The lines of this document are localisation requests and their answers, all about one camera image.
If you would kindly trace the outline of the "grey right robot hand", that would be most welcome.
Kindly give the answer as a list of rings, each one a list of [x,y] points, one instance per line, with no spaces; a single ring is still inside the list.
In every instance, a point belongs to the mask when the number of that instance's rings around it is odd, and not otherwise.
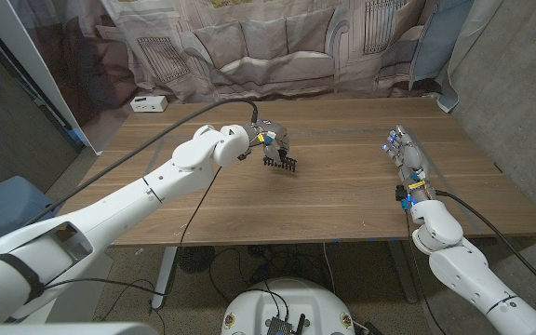
[[[435,200],[430,183],[429,161],[417,143],[400,125],[393,128],[382,150],[394,161],[402,187],[396,187],[396,199],[412,206],[424,200]]]

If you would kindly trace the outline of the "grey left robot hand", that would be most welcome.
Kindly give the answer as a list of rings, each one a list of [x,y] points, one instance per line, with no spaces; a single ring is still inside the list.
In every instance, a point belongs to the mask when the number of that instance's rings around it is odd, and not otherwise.
[[[274,121],[258,119],[255,123],[244,125],[248,134],[249,147],[260,145],[264,154],[272,162],[288,162],[289,141],[287,129]]]

